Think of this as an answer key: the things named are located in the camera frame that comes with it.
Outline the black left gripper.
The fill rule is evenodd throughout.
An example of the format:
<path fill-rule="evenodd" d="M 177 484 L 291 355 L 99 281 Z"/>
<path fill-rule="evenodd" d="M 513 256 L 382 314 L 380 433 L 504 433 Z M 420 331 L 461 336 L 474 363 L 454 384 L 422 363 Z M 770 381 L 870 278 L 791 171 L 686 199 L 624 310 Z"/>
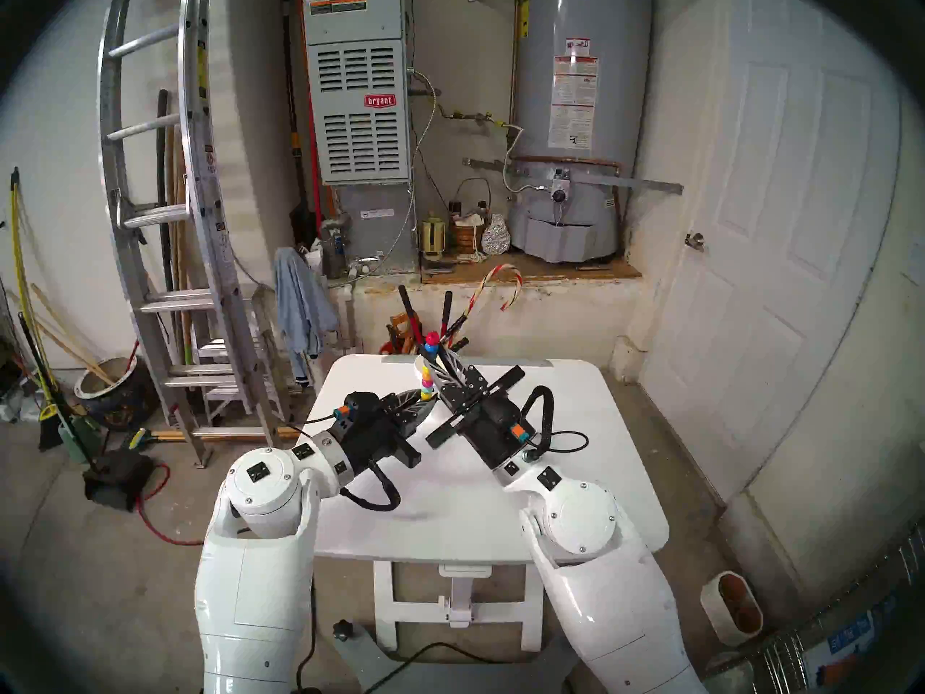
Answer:
<path fill-rule="evenodd" d="M 395 457 L 409 469 L 418 466 L 420 453 L 409 439 L 434 406 L 434 399 L 422 399 L 420 390 L 382 397 L 374 392 L 348 394 L 334 412 L 334 440 L 354 476 L 389 457 Z"/>

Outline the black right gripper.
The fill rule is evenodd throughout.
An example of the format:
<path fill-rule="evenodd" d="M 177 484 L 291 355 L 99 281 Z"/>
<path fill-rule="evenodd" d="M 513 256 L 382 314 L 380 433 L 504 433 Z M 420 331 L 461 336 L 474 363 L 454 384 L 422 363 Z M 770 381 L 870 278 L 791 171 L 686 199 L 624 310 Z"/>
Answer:
<path fill-rule="evenodd" d="M 515 365 L 489 383 L 474 365 L 466 365 L 451 348 L 439 344 L 434 357 L 434 382 L 449 417 L 426 436 L 436 450 L 453 436 L 464 438 L 483 463 L 495 470 L 520 453 L 535 435 L 509 390 L 525 377 Z"/>

